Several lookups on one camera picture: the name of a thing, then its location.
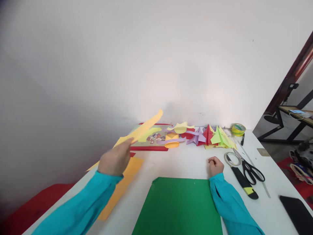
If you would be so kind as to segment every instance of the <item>hand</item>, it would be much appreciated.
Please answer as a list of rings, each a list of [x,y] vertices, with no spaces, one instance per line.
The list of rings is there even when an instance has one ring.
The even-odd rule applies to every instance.
[[[211,177],[223,172],[224,164],[217,157],[209,158],[208,163],[210,164]]]
[[[103,154],[98,171],[106,175],[122,175],[130,160],[130,145],[133,139],[130,138]]]

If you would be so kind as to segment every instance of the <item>scissors handle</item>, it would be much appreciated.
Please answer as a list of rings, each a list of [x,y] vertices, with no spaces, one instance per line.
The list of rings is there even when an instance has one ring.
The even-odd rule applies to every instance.
[[[250,176],[250,178],[252,179],[252,182],[250,182],[250,184],[255,185],[257,183],[256,179],[264,182],[265,181],[265,177],[262,174],[262,172],[259,171],[259,169],[257,169],[256,167],[250,165],[247,161],[242,161],[242,166],[244,169],[244,176],[245,178],[250,182],[250,180],[248,179],[248,177],[246,176],[246,172],[248,172],[248,175]]]

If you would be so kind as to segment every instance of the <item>pen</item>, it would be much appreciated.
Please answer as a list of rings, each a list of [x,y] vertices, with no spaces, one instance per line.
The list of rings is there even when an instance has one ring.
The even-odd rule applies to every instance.
[[[241,146],[243,146],[243,145],[244,145],[244,140],[245,140],[245,135],[243,135],[243,136],[242,136],[242,140],[241,140],[241,143],[240,143],[240,144],[241,144]]]

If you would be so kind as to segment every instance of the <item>yellow tape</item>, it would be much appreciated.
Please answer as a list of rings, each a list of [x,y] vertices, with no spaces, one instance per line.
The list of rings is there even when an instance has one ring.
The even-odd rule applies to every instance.
[[[231,132],[235,136],[243,136],[245,131],[246,131],[245,126],[239,123],[234,124],[231,128]]]

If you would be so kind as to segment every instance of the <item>blue sleeve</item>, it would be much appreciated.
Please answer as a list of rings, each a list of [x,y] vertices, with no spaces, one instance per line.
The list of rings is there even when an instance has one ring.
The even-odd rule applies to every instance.
[[[86,234],[122,178],[96,171],[83,190],[52,212],[33,235]]]
[[[229,235],[264,235],[239,193],[224,179],[223,173],[210,178],[210,189],[216,209],[223,218]]]

